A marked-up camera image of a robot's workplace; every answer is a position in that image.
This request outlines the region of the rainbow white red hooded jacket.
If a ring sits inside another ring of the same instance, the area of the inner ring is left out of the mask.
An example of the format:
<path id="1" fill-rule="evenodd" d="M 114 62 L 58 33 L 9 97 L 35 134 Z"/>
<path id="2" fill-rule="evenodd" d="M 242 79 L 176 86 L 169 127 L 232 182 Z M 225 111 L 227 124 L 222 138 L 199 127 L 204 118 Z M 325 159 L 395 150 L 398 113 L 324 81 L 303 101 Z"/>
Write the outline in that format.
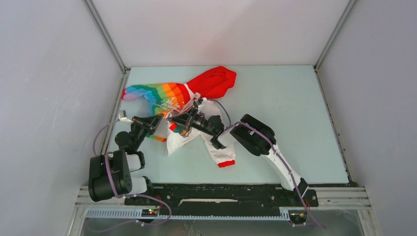
<path id="1" fill-rule="evenodd" d="M 236 72 L 224 66 L 218 66 L 183 84 L 171 82 L 131 85 L 123 89 L 121 98 L 124 101 L 144 98 L 148 102 L 150 115 L 163 114 L 164 118 L 190 108 L 193 101 L 201 98 L 203 107 L 198 114 L 202 118 L 209 118 L 213 115 L 221 115 L 215 100 L 223 97 L 235 85 L 236 78 Z M 169 121 L 164 121 L 160 127 L 162 131 L 157 131 L 150 137 L 165 142 L 168 155 L 173 154 L 193 139 L 201 137 L 211 159 L 219 168 L 229 167 L 236 163 L 236 151 L 233 145 L 224 149 L 215 149 L 210 142 L 211 136 L 202 131 L 192 128 L 186 133 L 181 131 L 178 125 Z"/>

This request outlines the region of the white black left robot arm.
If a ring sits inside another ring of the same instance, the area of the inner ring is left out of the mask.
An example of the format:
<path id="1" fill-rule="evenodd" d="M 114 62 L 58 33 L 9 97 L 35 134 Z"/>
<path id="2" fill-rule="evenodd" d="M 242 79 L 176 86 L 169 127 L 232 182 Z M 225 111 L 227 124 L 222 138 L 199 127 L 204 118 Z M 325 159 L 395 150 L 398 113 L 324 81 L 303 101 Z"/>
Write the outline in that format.
<path id="1" fill-rule="evenodd" d="M 145 167 L 144 154 L 139 147 L 144 139 L 155 133 L 163 115 L 140 118 L 134 116 L 129 119 L 122 112 L 122 117 L 108 123 L 104 128 L 123 121 L 130 124 L 130 131 L 119 132 L 115 137 L 118 150 L 108 152 L 105 155 L 96 155 L 89 163 L 89 196 L 94 202 L 121 197 L 132 191 L 133 183 L 131 169 L 128 164 L 128 156 L 137 158 L 138 169 Z"/>

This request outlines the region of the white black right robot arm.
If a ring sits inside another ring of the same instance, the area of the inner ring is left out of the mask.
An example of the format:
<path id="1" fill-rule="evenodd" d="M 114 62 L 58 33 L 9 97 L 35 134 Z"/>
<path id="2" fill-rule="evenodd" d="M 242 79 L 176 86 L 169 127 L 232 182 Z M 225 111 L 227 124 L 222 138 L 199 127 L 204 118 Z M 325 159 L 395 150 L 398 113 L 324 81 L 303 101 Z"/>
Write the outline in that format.
<path id="1" fill-rule="evenodd" d="M 240 143 L 249 153 L 266 159 L 281 180 L 281 186 L 287 190 L 286 199 L 294 206 L 300 205 L 306 198 L 308 183 L 290 166 L 276 143 L 274 131 L 253 116 L 245 114 L 239 121 L 226 127 L 220 115 L 208 118 L 199 114 L 198 109 L 168 118 L 181 131 L 196 129 L 209 136 L 209 143 L 217 150 Z"/>

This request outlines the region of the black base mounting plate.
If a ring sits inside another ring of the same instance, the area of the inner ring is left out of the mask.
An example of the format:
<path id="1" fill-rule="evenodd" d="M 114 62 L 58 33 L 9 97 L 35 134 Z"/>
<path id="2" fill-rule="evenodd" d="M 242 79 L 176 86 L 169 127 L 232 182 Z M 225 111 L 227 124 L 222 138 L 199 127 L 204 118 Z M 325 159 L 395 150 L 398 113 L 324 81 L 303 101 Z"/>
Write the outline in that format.
<path id="1" fill-rule="evenodd" d="M 177 184 L 156 183 L 152 197 L 171 207 L 185 199 L 230 199 L 238 202 L 257 200 L 278 207 L 302 207 L 297 192 L 283 189 L 280 184 Z"/>

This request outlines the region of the aluminium frame rail left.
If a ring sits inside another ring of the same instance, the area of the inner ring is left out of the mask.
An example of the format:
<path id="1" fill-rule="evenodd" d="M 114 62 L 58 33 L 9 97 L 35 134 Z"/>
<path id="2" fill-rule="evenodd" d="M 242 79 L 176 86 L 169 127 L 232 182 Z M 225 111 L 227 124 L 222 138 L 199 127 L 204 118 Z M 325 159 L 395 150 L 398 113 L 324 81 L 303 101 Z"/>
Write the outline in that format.
<path id="1" fill-rule="evenodd" d="M 108 121 L 111 121 L 110 124 L 105 130 L 103 130 L 100 134 L 102 135 L 102 141 L 99 147 L 99 153 L 105 154 L 110 151 L 110 145 L 112 142 L 112 135 L 115 129 L 114 120 L 118 117 L 119 108 L 121 105 L 121 93 L 124 86 L 127 83 L 127 78 L 130 73 L 130 69 L 126 67 L 124 61 L 121 58 L 121 55 L 108 31 L 105 23 L 100 16 L 100 13 L 96 7 L 96 4 L 92 0 L 83 0 L 83 3 L 90 14 L 92 21 L 94 22 L 95 26 L 97 27 L 105 45 L 107 46 L 109 52 L 111 53 L 112 57 L 114 58 L 120 72 L 120 78 L 118 79 L 118 86 L 116 90 L 116 95 L 114 97 L 113 103 L 111 105 L 111 112 Z"/>

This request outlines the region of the aluminium frame rail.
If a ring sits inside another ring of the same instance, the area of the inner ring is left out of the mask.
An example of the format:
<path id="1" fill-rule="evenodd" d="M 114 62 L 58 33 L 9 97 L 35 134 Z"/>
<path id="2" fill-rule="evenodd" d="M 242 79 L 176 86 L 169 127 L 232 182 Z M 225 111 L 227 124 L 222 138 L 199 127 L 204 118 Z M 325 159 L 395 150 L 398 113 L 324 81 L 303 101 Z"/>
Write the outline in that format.
<path id="1" fill-rule="evenodd" d="M 108 31 L 105 23 L 100 16 L 100 13 L 96 7 L 96 4 L 92 0 L 83 0 L 83 3 L 90 14 L 92 21 L 94 22 L 95 26 L 97 27 L 105 45 L 107 46 L 109 52 L 111 53 L 112 57 L 114 58 L 120 72 L 120 78 L 118 79 L 118 86 L 116 90 L 116 95 L 114 97 L 113 103 L 111 105 L 111 112 L 108 121 L 111 121 L 110 124 L 105 130 L 103 130 L 100 134 L 102 135 L 102 141 L 99 147 L 99 153 L 105 154 L 110 151 L 110 145 L 112 142 L 112 135 L 115 129 L 114 120 L 118 117 L 119 108 L 121 105 L 121 93 L 124 86 L 127 83 L 127 78 L 130 73 L 130 69 L 126 67 L 124 61 L 121 58 L 121 55 Z"/>
<path id="2" fill-rule="evenodd" d="M 337 121 L 335 121 L 335 117 L 334 117 L 334 113 L 332 110 L 332 107 L 329 103 L 329 95 L 328 92 L 325 89 L 325 84 L 324 81 L 322 79 L 322 73 L 323 73 L 323 65 L 326 62 L 326 59 L 330 53 L 330 51 L 332 50 L 335 42 L 337 41 L 339 34 L 341 33 L 341 31 L 343 30 L 346 22 L 348 21 L 351 13 L 353 12 L 354 8 L 356 7 L 357 3 L 359 1 L 358 0 L 349 0 L 341 14 L 341 16 L 339 17 L 334 29 L 332 30 L 329 39 L 327 40 L 324 48 L 322 49 L 317 62 L 314 64 L 314 71 L 315 71 L 315 75 L 317 78 L 317 82 L 323 97 L 323 101 L 325 103 L 325 107 L 326 107 L 326 111 L 328 114 L 328 118 L 333 130 L 333 134 L 335 136 L 336 139 L 336 144 L 339 150 L 339 154 L 341 156 L 341 160 L 344 166 L 344 170 L 345 173 L 347 175 L 348 181 L 352 182 L 352 173 L 350 171 L 350 166 L 349 166 L 349 162 L 346 159 L 346 155 L 345 155 L 345 149 L 344 149 L 344 145 L 343 145 L 343 141 L 341 140 L 341 136 L 340 136 L 340 132 L 338 130 L 338 125 L 337 125 Z"/>

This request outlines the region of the aluminium front frame rails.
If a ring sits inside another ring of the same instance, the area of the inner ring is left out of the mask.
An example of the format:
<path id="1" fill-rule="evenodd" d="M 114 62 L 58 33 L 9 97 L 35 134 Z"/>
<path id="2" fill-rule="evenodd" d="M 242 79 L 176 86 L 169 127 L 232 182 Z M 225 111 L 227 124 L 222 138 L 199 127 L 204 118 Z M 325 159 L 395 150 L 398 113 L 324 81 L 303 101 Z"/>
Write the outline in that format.
<path id="1" fill-rule="evenodd" d="M 79 236 L 83 232 L 83 225 L 87 217 L 85 213 L 91 208 L 128 208 L 148 209 L 145 214 L 157 216 L 168 215 L 167 219 L 122 219 L 142 223 L 144 220 L 154 222 L 167 222 L 172 215 L 195 216 L 280 216 L 281 210 L 287 210 L 290 215 L 289 222 L 293 227 L 306 226 L 318 221 L 316 211 L 338 210 L 347 212 L 352 210 L 357 214 L 359 227 L 365 236 L 378 236 L 380 231 L 375 221 L 372 207 L 364 187 L 351 186 L 323 186 L 311 187 L 301 200 L 302 207 L 273 206 L 271 203 L 260 203 L 257 200 L 238 202 L 230 199 L 185 199 L 180 201 L 177 207 L 169 206 L 161 199 L 143 198 L 134 195 L 131 198 L 111 198 L 94 202 L 88 192 L 88 188 L 80 188 L 67 235 Z"/>

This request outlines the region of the aluminium frame rail right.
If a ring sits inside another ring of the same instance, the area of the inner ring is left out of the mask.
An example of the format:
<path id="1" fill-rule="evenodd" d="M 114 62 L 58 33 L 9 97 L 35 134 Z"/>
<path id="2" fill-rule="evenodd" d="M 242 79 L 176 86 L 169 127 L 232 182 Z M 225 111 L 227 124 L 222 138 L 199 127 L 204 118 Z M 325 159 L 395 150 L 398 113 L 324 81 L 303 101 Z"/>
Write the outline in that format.
<path id="1" fill-rule="evenodd" d="M 337 121 L 335 121 L 335 117 L 334 117 L 334 113 L 332 110 L 332 107 L 329 103 L 329 95 L 328 92 L 325 89 L 325 84 L 324 81 L 322 79 L 322 73 L 323 73 L 323 65 L 326 62 L 326 59 L 330 53 L 330 51 L 332 50 L 335 42 L 337 41 L 339 34 L 341 33 L 341 31 L 343 30 L 346 22 L 348 21 L 351 13 L 353 12 L 354 8 L 356 7 L 357 3 L 359 1 L 358 0 L 349 0 L 341 14 L 341 16 L 339 17 L 334 29 L 332 30 L 329 39 L 327 40 L 324 48 L 322 49 L 317 62 L 314 64 L 314 71 L 315 71 L 315 75 L 317 78 L 317 82 L 323 97 L 323 101 L 325 103 L 325 107 L 326 107 L 326 111 L 328 114 L 328 118 L 333 130 L 333 134 L 335 136 L 336 139 L 336 144 L 339 150 L 339 154 L 341 156 L 341 160 L 344 166 L 344 170 L 345 173 L 347 175 L 348 181 L 352 182 L 352 173 L 350 171 L 350 166 L 349 166 L 349 162 L 346 159 L 346 155 L 345 155 L 345 149 L 344 149 L 344 145 L 343 145 L 343 141 L 341 140 L 341 136 L 340 136 L 340 132 L 338 130 L 338 125 L 337 125 Z"/>

